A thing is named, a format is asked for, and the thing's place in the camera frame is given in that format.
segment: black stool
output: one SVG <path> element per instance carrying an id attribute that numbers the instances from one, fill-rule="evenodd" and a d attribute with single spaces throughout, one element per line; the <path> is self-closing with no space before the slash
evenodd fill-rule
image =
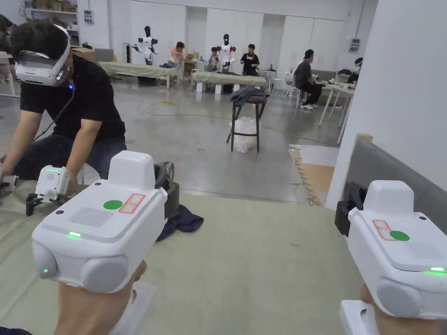
<path id="1" fill-rule="evenodd" d="M 237 118 L 239 117 L 240 110 L 242 109 L 242 106 L 239 106 L 236 112 L 236 103 L 233 102 L 233 116 L 232 116 L 232 122 L 231 122 L 231 130 L 228 134 L 227 143 L 230 141 L 231 137 L 231 151 L 233 152 L 233 144 L 234 144 L 234 135 L 239 136 L 256 136 L 257 141 L 257 151 L 259 152 L 259 121 L 262 117 L 262 113 L 264 113 L 264 108 L 266 107 L 266 100 L 259 99 L 255 96 L 251 96 L 247 99 L 245 102 L 246 104 L 252 104 L 256 107 L 256 134 L 241 134 L 241 133 L 235 133 L 234 132 L 234 125 L 236 123 Z"/>

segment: electrical box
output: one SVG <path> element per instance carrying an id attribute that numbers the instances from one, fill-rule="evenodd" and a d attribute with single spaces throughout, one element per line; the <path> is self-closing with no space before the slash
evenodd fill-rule
<path id="1" fill-rule="evenodd" d="M 349 48 L 349 51 L 356 52 L 356 51 L 358 51 L 359 47 L 360 47 L 360 39 L 353 38 L 351 40 L 351 47 Z"/>
<path id="2" fill-rule="evenodd" d="M 94 23 L 93 10 L 84 10 L 84 21 L 87 23 Z"/>

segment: white plastic bag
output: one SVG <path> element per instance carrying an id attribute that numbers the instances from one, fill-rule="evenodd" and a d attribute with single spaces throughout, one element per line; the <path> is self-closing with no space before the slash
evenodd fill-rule
<path id="1" fill-rule="evenodd" d="M 241 134 L 256 134 L 256 119 L 245 116 L 241 117 L 235 122 L 234 132 Z M 238 152 L 247 152 L 255 146 L 256 136 L 234 135 L 234 150 Z"/>

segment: sneaker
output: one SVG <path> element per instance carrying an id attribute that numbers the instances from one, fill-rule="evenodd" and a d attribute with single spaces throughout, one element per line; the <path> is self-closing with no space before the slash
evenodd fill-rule
<path id="1" fill-rule="evenodd" d="M 308 110 L 312 110 L 313 107 L 311 105 L 301 105 L 301 109 L 308 109 Z"/>

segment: green dot sticker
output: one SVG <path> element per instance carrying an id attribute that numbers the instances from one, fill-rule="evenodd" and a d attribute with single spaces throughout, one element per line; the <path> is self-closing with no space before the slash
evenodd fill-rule
<path id="1" fill-rule="evenodd" d="M 109 209 L 109 210 L 115 210 L 115 209 L 121 208 L 121 206 L 122 206 L 122 201 L 120 201 L 120 200 L 110 200 L 104 204 L 104 208 Z"/>
<path id="2" fill-rule="evenodd" d="M 410 237 L 406 233 L 402 233 L 398 230 L 393 230 L 390 232 L 391 237 L 398 241 L 407 242 L 410 240 Z"/>

